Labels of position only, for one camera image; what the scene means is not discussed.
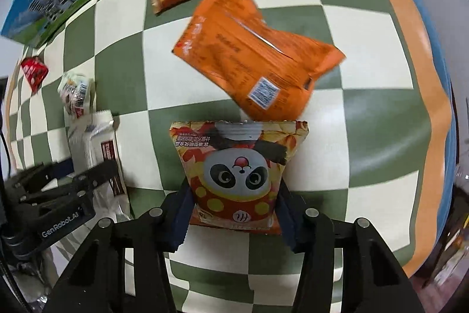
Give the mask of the red triangular chocolate packet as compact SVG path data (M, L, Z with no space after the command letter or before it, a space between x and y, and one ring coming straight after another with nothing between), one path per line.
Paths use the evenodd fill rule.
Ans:
M48 74L48 67L39 56L29 56L21 61L21 69L29 83L31 93L36 94Z

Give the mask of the white wipes packet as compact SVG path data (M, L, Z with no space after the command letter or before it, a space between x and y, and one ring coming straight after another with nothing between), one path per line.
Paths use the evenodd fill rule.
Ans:
M112 113L102 110L73 121L67 138L75 172L89 172L95 178L91 188L96 213L117 222L130 220Z

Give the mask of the orange snack packet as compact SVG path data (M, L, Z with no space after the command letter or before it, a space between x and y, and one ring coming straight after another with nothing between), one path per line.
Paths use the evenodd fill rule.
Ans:
M173 54L255 121L296 120L315 83L345 58L334 45L266 25L254 0L203 0Z

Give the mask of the green white checkered cloth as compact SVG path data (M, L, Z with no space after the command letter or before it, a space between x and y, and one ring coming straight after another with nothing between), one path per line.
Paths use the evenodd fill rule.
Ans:
M369 219L407 274L432 251L451 179L443 173L451 107L413 0L254 0L273 28L332 43L346 56L316 84L302 114L309 134L284 175L332 219ZM7 97L18 168L65 159L68 119L57 93L75 70L116 117L118 151L136 214L184 178L174 121L234 120L243 112L172 48L197 1L155 15L150 0L91 0L40 49L49 72L33 94L19 71Z

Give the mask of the panda snack packet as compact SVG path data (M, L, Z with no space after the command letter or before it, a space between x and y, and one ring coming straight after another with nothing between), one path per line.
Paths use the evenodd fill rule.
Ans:
M169 128L195 197L192 222L268 232L283 172L307 121L176 121Z

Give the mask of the white cow milk candy packet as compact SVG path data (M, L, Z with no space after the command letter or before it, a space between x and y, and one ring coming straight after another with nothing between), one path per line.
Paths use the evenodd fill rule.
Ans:
M92 78L69 71L60 80L57 92L71 119L78 119L92 111L95 84Z

